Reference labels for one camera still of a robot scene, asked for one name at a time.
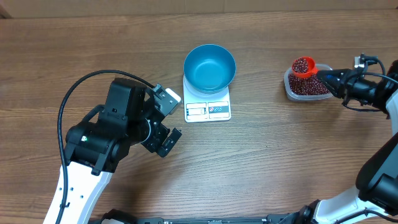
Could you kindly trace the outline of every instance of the digital kitchen scale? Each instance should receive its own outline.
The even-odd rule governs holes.
[[[228,86],[218,93],[201,93],[194,89],[184,76],[183,90],[186,122],[229,121],[231,119]]]

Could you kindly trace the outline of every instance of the wood grain surface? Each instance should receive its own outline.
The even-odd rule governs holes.
[[[395,9],[398,0],[0,0],[7,18]]]
[[[352,68],[366,52],[389,66],[397,36],[396,10],[3,19],[0,223],[42,223],[59,175],[58,107],[75,81],[118,69],[182,95],[184,58],[207,43],[236,59],[231,121],[187,124],[180,108],[165,120],[183,133],[173,151],[161,159],[133,146],[92,217],[112,208],[138,217],[264,216],[334,197],[391,137],[390,121],[338,99],[291,102],[283,74],[303,55]],[[63,133],[104,103],[114,77],[75,90]]]

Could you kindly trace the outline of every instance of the plastic container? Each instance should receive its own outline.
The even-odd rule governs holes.
[[[315,64],[315,66],[318,70],[332,70],[329,65],[325,65],[325,64]],[[310,95],[310,96],[297,95],[290,89],[289,74],[293,74],[293,70],[291,67],[285,72],[285,77],[284,77],[286,95],[287,95],[287,98],[290,99],[291,101],[324,100],[327,98],[331,98],[333,96],[331,93],[322,94],[322,95]]]

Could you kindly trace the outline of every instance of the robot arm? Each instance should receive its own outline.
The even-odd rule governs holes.
[[[44,223],[56,223],[64,190],[68,195],[60,223],[88,223],[95,203],[130,146],[141,143],[148,151],[165,157],[181,132],[174,128],[169,135],[170,129],[161,122],[181,103],[181,97],[159,84],[149,88],[133,80],[116,78],[105,105],[96,106],[67,133],[68,189],[63,189],[61,167]],[[97,113],[97,122],[90,122]]]
[[[347,106],[350,100],[383,111],[392,122],[393,137],[359,172],[356,185],[338,196],[314,202],[300,211],[295,223],[355,223],[376,215],[398,214],[398,60],[389,69],[388,78],[379,83],[366,80],[371,64],[381,62],[362,54],[354,60],[354,70],[319,71],[317,77]]]

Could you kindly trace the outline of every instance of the red beans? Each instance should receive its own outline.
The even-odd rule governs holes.
[[[290,89],[297,95],[322,95],[328,94],[329,90],[322,84],[316,75],[310,78],[297,78],[289,74]]]
[[[306,73],[308,71],[308,62],[304,58],[294,61],[292,69],[297,73]],[[316,75],[310,78],[298,78],[289,74],[290,89],[297,95],[322,95],[328,94],[329,90],[322,84]]]
[[[308,62],[304,58],[298,58],[293,62],[292,69],[297,73],[306,73],[308,71]]]

